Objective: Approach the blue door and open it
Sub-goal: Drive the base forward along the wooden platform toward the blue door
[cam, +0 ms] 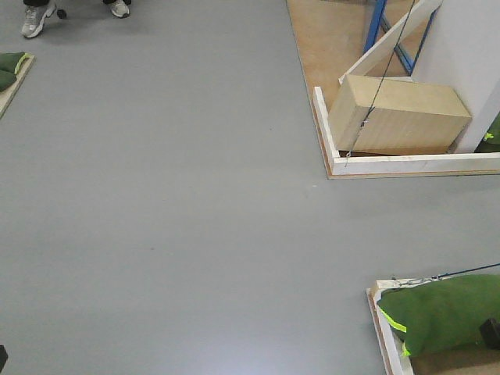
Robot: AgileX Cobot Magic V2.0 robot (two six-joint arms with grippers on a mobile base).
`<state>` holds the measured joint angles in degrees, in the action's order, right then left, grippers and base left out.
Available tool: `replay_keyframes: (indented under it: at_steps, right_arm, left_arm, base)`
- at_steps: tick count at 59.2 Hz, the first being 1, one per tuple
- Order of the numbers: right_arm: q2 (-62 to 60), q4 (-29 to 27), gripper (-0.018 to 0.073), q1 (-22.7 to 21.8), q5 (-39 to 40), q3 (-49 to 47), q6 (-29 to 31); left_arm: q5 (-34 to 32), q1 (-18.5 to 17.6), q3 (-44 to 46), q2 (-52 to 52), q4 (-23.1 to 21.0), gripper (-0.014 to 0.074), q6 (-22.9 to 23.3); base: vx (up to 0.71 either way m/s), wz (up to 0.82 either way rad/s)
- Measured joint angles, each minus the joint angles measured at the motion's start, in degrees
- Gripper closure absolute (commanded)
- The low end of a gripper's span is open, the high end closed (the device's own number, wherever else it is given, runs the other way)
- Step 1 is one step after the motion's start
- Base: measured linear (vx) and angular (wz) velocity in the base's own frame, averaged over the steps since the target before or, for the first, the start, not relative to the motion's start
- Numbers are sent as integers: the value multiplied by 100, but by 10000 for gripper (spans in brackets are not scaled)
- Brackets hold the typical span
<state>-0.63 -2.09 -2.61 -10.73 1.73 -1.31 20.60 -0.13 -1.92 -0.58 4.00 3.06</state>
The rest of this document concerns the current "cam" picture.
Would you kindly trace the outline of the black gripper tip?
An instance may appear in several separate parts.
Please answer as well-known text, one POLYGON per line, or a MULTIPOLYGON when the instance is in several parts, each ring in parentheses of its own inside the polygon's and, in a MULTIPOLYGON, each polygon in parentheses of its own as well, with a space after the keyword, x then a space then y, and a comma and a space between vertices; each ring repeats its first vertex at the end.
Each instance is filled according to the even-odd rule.
POLYGON ((479 331, 487 347, 500 347, 499 322, 496 319, 486 319, 480 325, 479 331))
POLYGON ((7 361, 8 361, 9 355, 5 349, 4 345, 0 345, 0 371, 3 371, 7 361))

